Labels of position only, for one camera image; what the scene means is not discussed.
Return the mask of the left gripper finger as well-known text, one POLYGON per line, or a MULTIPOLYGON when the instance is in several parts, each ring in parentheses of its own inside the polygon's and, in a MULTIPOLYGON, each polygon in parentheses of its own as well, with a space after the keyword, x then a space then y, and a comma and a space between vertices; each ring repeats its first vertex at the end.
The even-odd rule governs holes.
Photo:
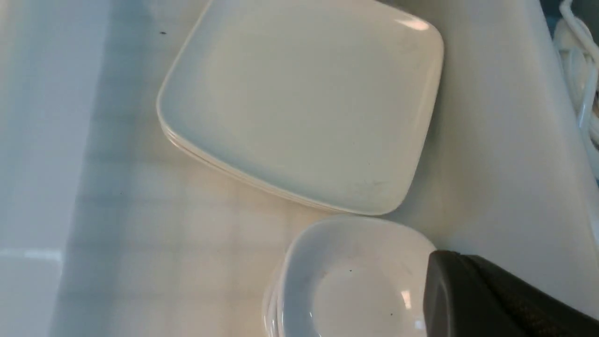
POLYGON ((599 322, 477 255, 434 251, 424 292, 428 337, 596 337, 599 322))

